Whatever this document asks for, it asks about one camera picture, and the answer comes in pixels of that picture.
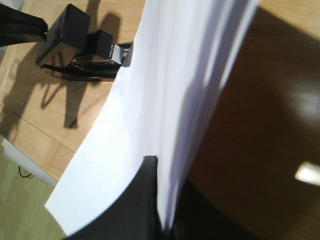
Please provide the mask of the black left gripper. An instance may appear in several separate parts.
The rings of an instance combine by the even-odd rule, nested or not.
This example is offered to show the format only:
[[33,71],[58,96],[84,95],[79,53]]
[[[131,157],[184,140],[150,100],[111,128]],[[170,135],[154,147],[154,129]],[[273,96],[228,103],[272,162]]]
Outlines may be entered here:
[[83,51],[90,19],[88,14],[70,3],[48,30],[48,25],[42,18],[2,4],[0,46],[42,42],[36,65],[66,67],[76,54]]

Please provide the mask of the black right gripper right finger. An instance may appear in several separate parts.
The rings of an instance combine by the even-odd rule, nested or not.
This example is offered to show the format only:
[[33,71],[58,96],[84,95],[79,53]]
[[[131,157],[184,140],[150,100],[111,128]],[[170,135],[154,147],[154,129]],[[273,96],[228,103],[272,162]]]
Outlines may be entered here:
[[187,179],[180,195],[170,239],[263,240],[264,237],[228,218]]

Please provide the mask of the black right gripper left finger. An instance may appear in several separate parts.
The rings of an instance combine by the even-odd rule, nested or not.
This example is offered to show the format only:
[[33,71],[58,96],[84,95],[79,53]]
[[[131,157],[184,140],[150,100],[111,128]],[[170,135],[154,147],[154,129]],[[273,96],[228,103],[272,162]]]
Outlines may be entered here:
[[100,216],[67,240],[159,240],[156,156],[143,161],[124,192]]

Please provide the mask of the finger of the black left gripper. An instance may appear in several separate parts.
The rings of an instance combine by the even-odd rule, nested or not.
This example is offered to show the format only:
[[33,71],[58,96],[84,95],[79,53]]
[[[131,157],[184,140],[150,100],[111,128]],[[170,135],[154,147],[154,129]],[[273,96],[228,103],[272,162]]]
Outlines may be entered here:
[[88,33],[83,51],[79,54],[81,59],[107,60],[113,44],[113,36],[103,30]]

